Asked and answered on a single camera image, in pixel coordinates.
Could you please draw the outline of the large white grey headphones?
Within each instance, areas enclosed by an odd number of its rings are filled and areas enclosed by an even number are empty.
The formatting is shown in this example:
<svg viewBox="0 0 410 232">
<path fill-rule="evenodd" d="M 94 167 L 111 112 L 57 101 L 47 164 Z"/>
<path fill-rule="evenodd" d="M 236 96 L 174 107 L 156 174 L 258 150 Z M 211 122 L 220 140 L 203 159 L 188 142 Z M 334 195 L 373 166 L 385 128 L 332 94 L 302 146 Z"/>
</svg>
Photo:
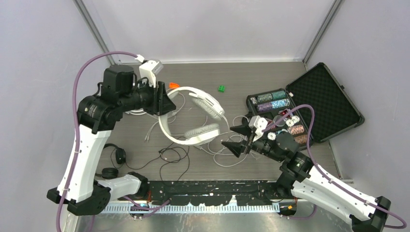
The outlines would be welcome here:
<svg viewBox="0 0 410 232">
<path fill-rule="evenodd" d="M 176 125 L 170 123 L 170 117 L 175 116 L 175 110 L 158 117 L 163 134 L 179 145 L 196 146 L 213 141 L 221 135 L 220 124 L 227 122 L 225 111 L 221 104 L 210 94 L 194 87 L 179 87 L 168 92 L 168 98 L 173 99 L 185 93 L 196 110 L 187 110 L 176 120 Z"/>
</svg>

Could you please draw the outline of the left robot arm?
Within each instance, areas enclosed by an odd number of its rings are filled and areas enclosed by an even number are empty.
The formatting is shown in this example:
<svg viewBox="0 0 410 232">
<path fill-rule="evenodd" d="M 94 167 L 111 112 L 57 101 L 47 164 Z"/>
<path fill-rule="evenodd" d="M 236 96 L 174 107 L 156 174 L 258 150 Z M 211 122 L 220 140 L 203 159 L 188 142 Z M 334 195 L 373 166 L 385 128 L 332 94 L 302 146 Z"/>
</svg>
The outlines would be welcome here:
<svg viewBox="0 0 410 232">
<path fill-rule="evenodd" d="M 110 180 L 94 177 L 106 141 L 125 112 L 143 109 L 162 116 L 175 110 L 165 84 L 156 80 L 161 69 L 161 64 L 146 62 L 140 65 L 139 75 L 128 65 L 114 65 L 104 71 L 99 92 L 74 107 L 78 130 L 73 150 L 61 183 L 48 191 L 48 199 L 66 204 L 76 216 L 92 216 L 112 200 L 128 195 L 143 200 L 147 196 L 148 180 L 136 172 Z"/>
</svg>

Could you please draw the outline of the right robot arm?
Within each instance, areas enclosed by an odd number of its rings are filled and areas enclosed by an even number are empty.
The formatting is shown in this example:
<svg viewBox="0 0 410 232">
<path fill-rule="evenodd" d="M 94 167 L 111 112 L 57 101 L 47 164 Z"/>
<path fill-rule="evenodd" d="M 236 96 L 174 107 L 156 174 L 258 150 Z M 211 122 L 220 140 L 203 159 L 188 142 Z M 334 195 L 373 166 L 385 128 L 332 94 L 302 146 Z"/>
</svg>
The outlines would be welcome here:
<svg viewBox="0 0 410 232">
<path fill-rule="evenodd" d="M 329 174 L 320 165 L 299 151 L 299 143 L 288 132 L 280 132 L 274 140 L 268 136 L 254 141 L 255 129 L 247 125 L 231 128 L 243 132 L 249 140 L 222 142 L 235 156 L 255 151 L 280 162 L 282 174 L 277 179 L 274 194 L 305 199 L 350 224 L 354 232 L 381 232 L 388 218 L 391 201 L 361 193 Z"/>
</svg>

